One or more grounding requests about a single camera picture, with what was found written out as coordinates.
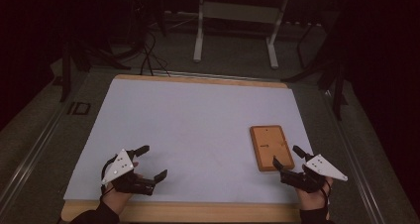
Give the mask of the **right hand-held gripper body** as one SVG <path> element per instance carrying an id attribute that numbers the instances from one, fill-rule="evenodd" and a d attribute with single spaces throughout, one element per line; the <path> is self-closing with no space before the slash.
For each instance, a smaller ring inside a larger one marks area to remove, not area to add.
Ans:
<path id="1" fill-rule="evenodd" d="M 304 155 L 303 172 L 294 172 L 279 167 L 280 181 L 308 193 L 320 190 L 327 177 L 347 181 L 348 177 L 327 161 L 322 155 Z"/>

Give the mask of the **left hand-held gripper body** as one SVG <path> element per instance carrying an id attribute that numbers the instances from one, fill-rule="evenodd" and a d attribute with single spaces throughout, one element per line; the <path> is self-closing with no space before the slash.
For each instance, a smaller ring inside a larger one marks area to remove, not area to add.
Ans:
<path id="1" fill-rule="evenodd" d="M 134 173 L 134 150 L 122 149 L 110 159 L 101 171 L 101 192 L 105 193 L 106 185 L 111 182 L 119 192 L 152 195 L 156 184 L 152 179 L 138 177 Z"/>

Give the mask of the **wooden photo frame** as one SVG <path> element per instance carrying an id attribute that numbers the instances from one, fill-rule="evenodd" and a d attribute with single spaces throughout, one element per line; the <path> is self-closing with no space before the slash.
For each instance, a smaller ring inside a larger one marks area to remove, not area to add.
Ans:
<path id="1" fill-rule="evenodd" d="M 279 125 L 253 126 L 250 128 L 252 143 L 259 171 L 274 171 L 273 159 L 286 169 L 295 167 L 282 128 Z"/>

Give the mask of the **person's left hand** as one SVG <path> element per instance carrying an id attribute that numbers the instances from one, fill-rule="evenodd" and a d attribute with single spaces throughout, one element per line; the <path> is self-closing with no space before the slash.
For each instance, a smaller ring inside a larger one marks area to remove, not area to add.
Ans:
<path id="1" fill-rule="evenodd" d="M 105 193 L 101 196 L 100 200 L 105 203 L 113 212 L 115 212 L 117 215 L 120 215 L 133 196 L 133 193 L 117 191 L 113 184 L 109 182 L 106 185 Z"/>

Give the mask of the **person's right hand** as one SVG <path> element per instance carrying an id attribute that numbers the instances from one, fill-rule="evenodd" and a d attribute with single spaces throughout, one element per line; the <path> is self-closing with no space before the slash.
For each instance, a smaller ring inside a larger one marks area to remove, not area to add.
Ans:
<path id="1" fill-rule="evenodd" d="M 325 179 L 325 182 L 320 190 L 308 193 L 304 190 L 296 188 L 298 200 L 300 202 L 301 210 L 313 210 L 324 208 L 329 203 L 329 195 L 333 180 L 330 177 Z"/>

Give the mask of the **white table sheet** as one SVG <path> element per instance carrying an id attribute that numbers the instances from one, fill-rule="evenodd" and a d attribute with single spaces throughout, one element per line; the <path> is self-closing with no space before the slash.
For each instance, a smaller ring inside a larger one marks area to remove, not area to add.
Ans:
<path id="1" fill-rule="evenodd" d="M 97 198 L 105 163 L 147 145 L 137 171 L 167 172 L 152 201 L 294 203 L 278 172 L 258 169 L 250 129 L 262 125 L 279 125 L 289 144 L 311 149 L 289 89 L 116 78 L 64 197 Z"/>

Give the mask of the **black floor socket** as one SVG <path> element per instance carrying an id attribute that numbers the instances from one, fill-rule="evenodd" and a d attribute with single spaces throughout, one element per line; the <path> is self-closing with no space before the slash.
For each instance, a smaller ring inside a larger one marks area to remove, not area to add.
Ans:
<path id="1" fill-rule="evenodd" d="M 72 102 L 67 110 L 67 115 L 87 115 L 91 104 L 85 102 Z"/>

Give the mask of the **black tripod stand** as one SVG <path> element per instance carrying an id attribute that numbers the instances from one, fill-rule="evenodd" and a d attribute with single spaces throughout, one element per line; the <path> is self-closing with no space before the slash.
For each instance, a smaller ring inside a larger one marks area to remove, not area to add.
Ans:
<path id="1" fill-rule="evenodd" d="M 88 71 L 92 67 L 91 59 L 96 58 L 102 64 L 117 69 L 129 69 L 122 65 L 121 59 L 133 56 L 135 49 L 130 49 L 116 55 L 109 55 L 94 48 L 81 40 L 64 41 L 62 44 L 61 75 L 53 81 L 54 85 L 61 87 L 60 101 L 66 100 L 71 91 L 71 64 L 74 63 L 80 71 Z"/>
<path id="2" fill-rule="evenodd" d="M 340 30 L 337 28 L 339 18 L 340 13 L 338 11 L 322 11 L 319 14 L 319 23 L 326 32 L 326 38 L 318 53 L 307 65 L 304 64 L 300 46 L 309 32 L 315 27 L 312 24 L 305 31 L 296 46 L 299 63 L 303 71 L 283 78 L 282 81 L 295 82 L 314 73 L 321 72 L 321 76 L 317 81 L 318 88 L 327 91 L 334 84 L 332 109 L 336 118 L 341 121 L 341 105 L 345 102 L 343 88 L 346 68 L 346 41 L 342 38 Z"/>

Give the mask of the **white metal stand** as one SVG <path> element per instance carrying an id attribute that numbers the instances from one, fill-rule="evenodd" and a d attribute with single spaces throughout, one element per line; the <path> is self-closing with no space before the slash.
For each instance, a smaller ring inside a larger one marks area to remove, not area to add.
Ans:
<path id="1" fill-rule="evenodd" d="M 278 8 L 270 8 L 199 0 L 198 29 L 193 60 L 195 62 L 201 62 L 204 39 L 203 23 L 205 18 L 265 23 L 273 25 L 272 33 L 265 39 L 265 44 L 270 67 L 272 69 L 278 69 L 279 64 L 277 61 L 274 42 L 282 23 L 288 1 L 289 0 L 280 0 L 280 6 Z"/>

